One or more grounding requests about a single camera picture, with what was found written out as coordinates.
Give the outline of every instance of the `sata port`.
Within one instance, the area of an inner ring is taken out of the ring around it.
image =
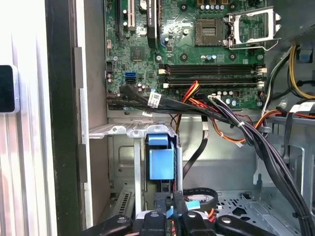
[[[126,83],[135,83],[137,78],[136,72],[126,72],[125,73],[125,81]]]

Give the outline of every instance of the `expansion slot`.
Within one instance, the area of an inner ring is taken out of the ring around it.
[[[136,30],[134,0],[128,0],[128,28],[130,31]]]
[[[116,27],[116,36],[120,40],[122,35],[122,0],[116,0],[116,20],[115,20],[115,27]]]
[[[159,66],[159,75],[195,76],[195,75],[255,75],[262,72],[264,65],[231,64],[231,65],[169,65]]]
[[[164,88],[180,89],[189,88],[196,78],[169,78],[166,80]],[[203,88],[212,87],[259,87],[261,78],[198,78],[198,82]]]

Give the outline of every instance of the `ventilation holes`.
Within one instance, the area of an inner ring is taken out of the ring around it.
[[[124,199],[122,201],[122,205],[119,209],[119,214],[123,214],[124,213],[124,210],[125,210],[125,207],[127,205],[127,202],[128,202],[128,199],[129,199],[129,193],[125,193],[125,196],[124,196]]]

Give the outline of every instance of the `metal bracket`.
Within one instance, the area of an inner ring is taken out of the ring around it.
[[[176,133],[171,126],[152,123],[114,123],[99,126],[90,130],[90,139],[103,139],[108,135],[127,135],[132,139],[144,138],[147,134],[168,134],[175,137]]]
[[[241,41],[241,34],[240,34],[240,22],[243,16],[253,17],[256,15],[267,14],[268,16],[268,23],[267,23],[267,37],[262,38],[250,38],[246,42]],[[281,25],[277,25],[277,21],[281,19],[281,16],[274,12],[274,7],[264,7],[260,9],[250,10],[239,12],[236,14],[228,14],[225,21],[230,27],[231,34],[230,36],[223,41],[223,44],[231,50],[241,50],[241,49],[255,49],[255,48],[263,48],[265,51],[269,51],[270,49],[274,48],[278,43],[280,38],[274,38],[275,34],[281,28]],[[246,44],[254,44],[254,43],[263,43],[268,41],[274,41],[273,46],[266,49],[265,46],[248,46],[248,47],[238,47],[240,45]]]

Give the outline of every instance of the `barcode sticker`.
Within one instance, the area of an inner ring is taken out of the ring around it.
[[[291,113],[296,113],[296,112],[309,112],[313,105],[315,104],[315,102],[304,102],[301,105],[294,105],[290,112]]]
[[[151,112],[147,112],[147,111],[143,112],[142,115],[145,117],[152,117],[153,116],[153,114]]]
[[[148,106],[158,108],[158,104],[159,101],[161,100],[161,97],[162,97],[161,94],[158,94],[157,92],[151,92],[148,101]]]

